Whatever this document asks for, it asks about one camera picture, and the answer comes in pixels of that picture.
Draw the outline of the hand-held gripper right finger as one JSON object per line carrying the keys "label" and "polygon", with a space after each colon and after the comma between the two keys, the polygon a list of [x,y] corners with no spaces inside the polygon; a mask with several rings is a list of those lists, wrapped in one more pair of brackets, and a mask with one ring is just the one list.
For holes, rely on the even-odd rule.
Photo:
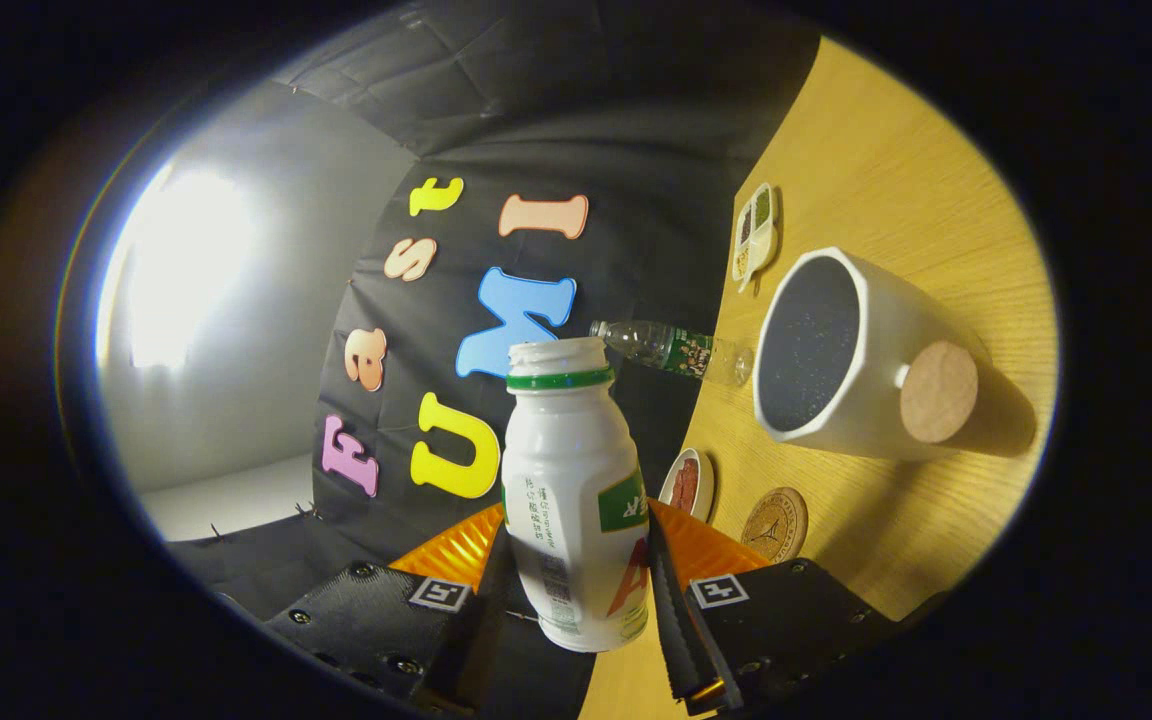
{"label": "hand-held gripper right finger", "polygon": [[676,507],[649,509],[658,637],[690,715],[768,707],[899,632],[812,560],[770,562]]}

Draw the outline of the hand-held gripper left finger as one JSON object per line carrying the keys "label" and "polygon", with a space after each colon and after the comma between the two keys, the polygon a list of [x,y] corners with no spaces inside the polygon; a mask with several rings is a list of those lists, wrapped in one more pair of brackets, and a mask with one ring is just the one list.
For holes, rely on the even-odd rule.
{"label": "hand-held gripper left finger", "polygon": [[420,714],[473,717],[488,694],[513,574],[506,514],[493,503],[391,564],[347,564],[265,630]]}

